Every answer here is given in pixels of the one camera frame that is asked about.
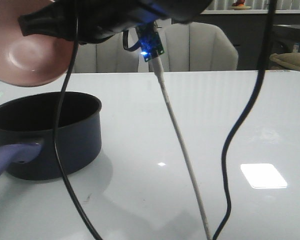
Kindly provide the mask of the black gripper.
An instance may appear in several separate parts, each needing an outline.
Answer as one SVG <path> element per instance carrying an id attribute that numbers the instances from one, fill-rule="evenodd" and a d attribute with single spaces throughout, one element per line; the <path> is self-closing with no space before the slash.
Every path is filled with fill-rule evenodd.
<path id="1" fill-rule="evenodd" d="M 189 23 L 209 0 L 56 0 L 18 23 L 23 36 L 52 36 L 84 44 L 99 44 L 127 29 L 156 20 Z"/>

